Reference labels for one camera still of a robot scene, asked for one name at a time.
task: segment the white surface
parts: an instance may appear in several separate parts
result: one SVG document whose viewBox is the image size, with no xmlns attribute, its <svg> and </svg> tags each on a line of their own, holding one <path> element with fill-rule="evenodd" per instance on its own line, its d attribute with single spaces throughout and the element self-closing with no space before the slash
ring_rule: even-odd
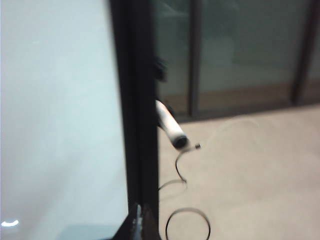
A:
<svg viewBox="0 0 320 240">
<path fill-rule="evenodd" d="M 94 240 L 127 215 L 103 1 L 1 1 L 2 240 Z"/>
</svg>

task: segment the glass wall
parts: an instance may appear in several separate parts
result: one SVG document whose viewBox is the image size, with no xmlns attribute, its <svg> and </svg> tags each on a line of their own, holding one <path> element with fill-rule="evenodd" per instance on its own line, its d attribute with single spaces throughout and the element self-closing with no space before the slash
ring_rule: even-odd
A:
<svg viewBox="0 0 320 240">
<path fill-rule="evenodd" d="M 289 104 L 308 4 L 204 0 L 199 110 Z"/>
<path fill-rule="evenodd" d="M 189 1 L 154 0 L 156 54 L 167 67 L 158 83 L 159 98 L 177 114 L 187 111 L 189 69 Z"/>
</svg>

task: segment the black door frame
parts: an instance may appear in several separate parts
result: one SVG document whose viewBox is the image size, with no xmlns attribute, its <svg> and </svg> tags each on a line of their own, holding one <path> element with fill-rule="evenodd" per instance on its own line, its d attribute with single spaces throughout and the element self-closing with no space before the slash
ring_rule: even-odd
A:
<svg viewBox="0 0 320 240">
<path fill-rule="evenodd" d="M 111 0 L 125 141 L 128 208 L 148 204 L 159 221 L 154 41 L 148 0 Z"/>
<path fill-rule="evenodd" d="M 313 52 L 316 47 L 317 29 L 320 24 L 320 1 L 311 0 L 308 17 L 304 29 L 303 40 L 295 79 L 292 83 L 291 102 L 293 105 L 301 105 L 304 102 L 302 95 L 307 84 L 308 73 L 312 64 Z"/>
</svg>

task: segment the beige carpet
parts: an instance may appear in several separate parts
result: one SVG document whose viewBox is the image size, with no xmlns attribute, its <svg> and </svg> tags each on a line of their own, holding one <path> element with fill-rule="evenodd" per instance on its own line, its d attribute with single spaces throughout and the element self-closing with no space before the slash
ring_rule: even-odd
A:
<svg viewBox="0 0 320 240">
<path fill-rule="evenodd" d="M 160 191 L 159 231 L 182 207 L 208 216 L 210 240 L 320 240 L 320 105 L 185 123 L 201 150 L 179 161 L 188 180 Z M 178 152 L 159 130 L 159 184 L 177 179 Z M 194 213 L 174 216 L 170 240 L 204 240 Z"/>
</svg>

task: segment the cable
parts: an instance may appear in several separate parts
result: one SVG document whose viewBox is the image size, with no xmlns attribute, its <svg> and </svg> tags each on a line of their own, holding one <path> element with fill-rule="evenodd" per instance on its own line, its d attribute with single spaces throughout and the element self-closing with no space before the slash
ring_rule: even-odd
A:
<svg viewBox="0 0 320 240">
<path fill-rule="evenodd" d="M 182 183 L 182 184 L 187 184 L 187 179 L 185 179 L 181 173 L 179 172 L 179 169 L 178 169 L 178 161 L 179 159 L 182 157 L 183 154 L 185 153 L 188 153 L 188 152 L 191 152 L 191 151 L 194 151 L 194 150 L 198 150 L 201 148 L 201 145 L 199 143 L 197 143 L 194 147 L 191 147 L 191 148 L 186 148 L 184 150 L 182 150 L 179 155 L 176 157 L 175 159 L 175 170 L 176 170 L 176 173 L 179 175 L 180 179 L 174 179 L 174 180 L 170 180 L 170 181 L 167 181 L 166 183 L 164 183 L 162 186 L 160 186 L 158 188 L 158 191 L 161 190 L 162 188 L 164 188 L 165 186 L 168 186 L 170 184 L 178 184 L 178 183 Z"/>
<path fill-rule="evenodd" d="M 187 179 L 185 179 L 181 173 L 179 172 L 179 169 L 178 169 L 178 161 L 179 159 L 181 158 L 181 156 L 185 153 L 188 153 L 188 152 L 191 152 L 191 151 L 194 151 L 194 150 L 197 150 L 197 149 L 200 149 L 201 148 L 201 145 L 198 143 L 196 144 L 194 147 L 192 148 L 187 148 L 187 149 L 184 149 L 182 150 L 178 156 L 176 157 L 175 159 L 175 170 L 176 170 L 176 173 L 179 175 L 180 179 L 174 179 L 174 180 L 170 180 L 166 183 L 164 183 L 162 186 L 160 186 L 158 188 L 158 191 L 161 190 L 162 188 L 164 188 L 165 186 L 167 185 L 170 185 L 170 184 L 176 184 L 176 183 L 182 183 L 182 184 L 187 184 Z M 170 217 L 168 218 L 167 222 L 166 222 L 166 225 L 165 225 L 165 238 L 166 240 L 169 240 L 168 238 L 168 226 L 169 226 L 169 222 L 171 220 L 171 218 L 178 214 L 178 213 L 182 213 L 182 212 L 192 212 L 192 213 L 196 213 L 198 215 L 200 215 L 201 217 L 203 217 L 203 219 L 206 221 L 206 224 L 208 226 L 208 235 L 206 237 L 205 240 L 208 240 L 209 237 L 210 237 L 210 234 L 211 234 L 211 226 L 210 226 L 210 222 L 209 222 L 209 219 L 208 217 L 199 209 L 197 208 L 193 208 L 193 207 L 184 207 L 184 208 L 179 208 L 177 210 L 175 210 L 173 213 L 171 213 Z"/>
<path fill-rule="evenodd" d="M 169 240 L 168 238 L 168 226 L 169 226 L 169 222 L 171 220 L 171 218 L 178 214 L 178 213 L 182 213 L 182 212 L 193 212 L 196 214 L 199 214 L 201 217 L 203 217 L 203 219 L 206 221 L 206 224 L 208 225 L 208 235 L 206 236 L 205 240 L 208 240 L 210 238 L 210 234 L 211 234 L 211 226 L 210 226 L 210 222 L 209 219 L 207 218 L 207 216 L 199 209 L 197 208 L 193 208 L 193 207 L 184 207 L 184 208 L 179 208 L 177 210 L 175 210 L 173 213 L 171 213 L 170 217 L 168 218 L 166 225 L 165 225 L 165 238 L 166 240 Z"/>
</svg>

